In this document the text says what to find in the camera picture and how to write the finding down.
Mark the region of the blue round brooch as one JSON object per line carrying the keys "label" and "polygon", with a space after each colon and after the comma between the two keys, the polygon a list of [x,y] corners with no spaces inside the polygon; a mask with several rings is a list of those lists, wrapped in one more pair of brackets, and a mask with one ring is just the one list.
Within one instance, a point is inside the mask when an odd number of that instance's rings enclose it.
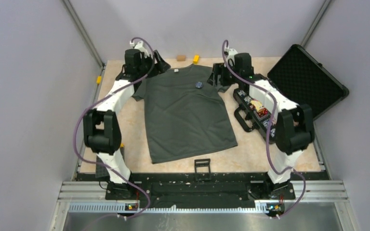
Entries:
{"label": "blue round brooch", "polygon": [[195,88],[197,88],[197,89],[202,89],[203,88],[203,83],[202,82],[197,82],[196,84],[195,84]]}

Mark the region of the dark grey t-shirt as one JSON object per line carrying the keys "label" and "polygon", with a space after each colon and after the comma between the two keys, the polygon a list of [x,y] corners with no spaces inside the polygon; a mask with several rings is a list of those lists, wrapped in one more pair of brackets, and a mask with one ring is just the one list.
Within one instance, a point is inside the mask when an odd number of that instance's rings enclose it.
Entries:
{"label": "dark grey t-shirt", "polygon": [[[144,101],[153,164],[211,154],[237,146],[218,89],[207,83],[212,67],[190,65],[146,78],[133,98]],[[195,88],[197,82],[202,89]]]}

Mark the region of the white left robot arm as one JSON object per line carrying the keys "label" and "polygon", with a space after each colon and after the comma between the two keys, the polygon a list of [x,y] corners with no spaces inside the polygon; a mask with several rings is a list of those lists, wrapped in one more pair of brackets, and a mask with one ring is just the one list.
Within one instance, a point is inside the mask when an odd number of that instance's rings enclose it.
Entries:
{"label": "white left robot arm", "polygon": [[108,172],[107,190],[129,199],[135,193],[135,186],[129,182],[131,171],[121,151],[122,134],[118,113],[141,85],[140,78],[157,76],[171,66],[157,50],[147,55],[139,48],[131,48],[125,51],[124,58],[125,63],[106,99],[88,110],[82,121],[85,145],[96,154],[98,165]]}

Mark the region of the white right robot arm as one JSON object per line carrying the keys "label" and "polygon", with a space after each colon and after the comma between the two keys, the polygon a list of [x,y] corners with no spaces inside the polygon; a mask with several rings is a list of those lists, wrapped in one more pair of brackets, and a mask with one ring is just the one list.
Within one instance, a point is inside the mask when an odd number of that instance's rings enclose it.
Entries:
{"label": "white right robot arm", "polygon": [[284,96],[271,82],[255,74],[251,56],[234,49],[223,50],[223,63],[214,64],[208,83],[215,87],[237,84],[234,116],[246,132],[263,136],[270,169],[264,194],[277,198],[287,188],[297,159],[314,141],[312,109]]}

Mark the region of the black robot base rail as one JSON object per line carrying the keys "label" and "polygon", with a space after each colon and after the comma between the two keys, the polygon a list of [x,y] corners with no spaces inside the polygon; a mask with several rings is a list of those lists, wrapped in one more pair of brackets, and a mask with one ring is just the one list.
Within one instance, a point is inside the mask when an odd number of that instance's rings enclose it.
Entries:
{"label": "black robot base rail", "polygon": [[104,182],[106,200],[133,200],[139,207],[183,209],[254,208],[255,200],[298,198],[300,191],[289,185],[270,190],[265,173],[133,173],[136,188],[118,186],[109,177],[79,173],[76,181]]}

